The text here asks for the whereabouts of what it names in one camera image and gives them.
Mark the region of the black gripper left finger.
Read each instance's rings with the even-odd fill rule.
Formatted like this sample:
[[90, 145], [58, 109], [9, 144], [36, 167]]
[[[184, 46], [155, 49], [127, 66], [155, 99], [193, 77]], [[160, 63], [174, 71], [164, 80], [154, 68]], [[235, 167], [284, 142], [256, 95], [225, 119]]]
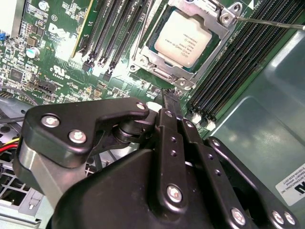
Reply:
[[160, 99], [158, 111], [132, 97], [33, 107], [13, 170], [56, 213], [132, 206], [144, 188], [155, 211], [181, 214], [188, 203], [181, 108], [173, 89]]

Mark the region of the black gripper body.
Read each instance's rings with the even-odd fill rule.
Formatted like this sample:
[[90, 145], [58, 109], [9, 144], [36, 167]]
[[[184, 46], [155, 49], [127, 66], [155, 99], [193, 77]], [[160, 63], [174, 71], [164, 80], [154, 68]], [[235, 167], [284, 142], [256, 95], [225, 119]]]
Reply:
[[161, 125], [155, 149], [141, 149], [72, 186], [53, 229], [173, 229], [189, 207], [183, 136]]

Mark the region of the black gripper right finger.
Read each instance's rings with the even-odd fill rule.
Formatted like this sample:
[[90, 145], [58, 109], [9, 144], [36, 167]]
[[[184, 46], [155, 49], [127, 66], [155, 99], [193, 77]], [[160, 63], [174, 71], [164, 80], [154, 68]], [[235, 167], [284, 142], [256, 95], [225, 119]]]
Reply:
[[297, 217], [218, 138], [202, 140], [183, 117], [176, 93], [172, 110], [183, 136], [189, 207], [175, 229], [298, 229]]

